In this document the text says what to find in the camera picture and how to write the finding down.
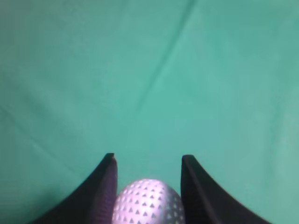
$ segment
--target ball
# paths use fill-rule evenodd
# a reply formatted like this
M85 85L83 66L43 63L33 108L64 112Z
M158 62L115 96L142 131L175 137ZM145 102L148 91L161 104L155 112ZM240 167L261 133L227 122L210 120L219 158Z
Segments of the ball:
M113 224L185 224L178 193L152 179L135 181L117 196Z

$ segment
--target green cloth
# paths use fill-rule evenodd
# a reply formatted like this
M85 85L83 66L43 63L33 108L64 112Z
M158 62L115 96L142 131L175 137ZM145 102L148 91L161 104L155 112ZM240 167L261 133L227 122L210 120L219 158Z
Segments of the green cloth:
M0 223L70 194L108 152L120 189L179 191L194 154L276 224L299 219L294 0L0 0Z

